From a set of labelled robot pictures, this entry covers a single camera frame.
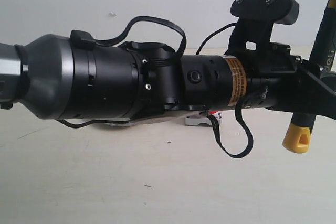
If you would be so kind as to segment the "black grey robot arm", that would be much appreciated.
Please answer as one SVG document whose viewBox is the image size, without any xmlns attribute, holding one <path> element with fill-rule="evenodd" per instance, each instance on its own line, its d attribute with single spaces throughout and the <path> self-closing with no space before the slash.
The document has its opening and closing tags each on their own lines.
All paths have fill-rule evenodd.
<svg viewBox="0 0 336 224">
<path fill-rule="evenodd" d="M 257 74 L 252 58 L 175 58 L 165 44 L 77 45 L 44 35 L 1 44 L 1 108 L 21 103 L 40 119 L 153 122 L 236 106 L 335 118 L 335 92 L 306 61 L 291 73 Z"/>
</svg>

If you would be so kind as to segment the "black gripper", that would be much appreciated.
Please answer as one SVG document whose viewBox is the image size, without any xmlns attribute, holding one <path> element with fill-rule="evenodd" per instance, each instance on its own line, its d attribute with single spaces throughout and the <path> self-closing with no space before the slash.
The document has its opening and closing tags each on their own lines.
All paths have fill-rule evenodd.
<svg viewBox="0 0 336 224">
<path fill-rule="evenodd" d="M 257 44 L 254 50 L 246 51 L 244 67 L 248 79 L 245 109 L 264 107 L 335 120 L 335 71 L 302 60 L 301 56 L 291 54 L 289 45 L 276 42 Z M 297 69 L 303 87 L 315 96 L 281 97 L 281 90 L 289 87 Z"/>
</svg>

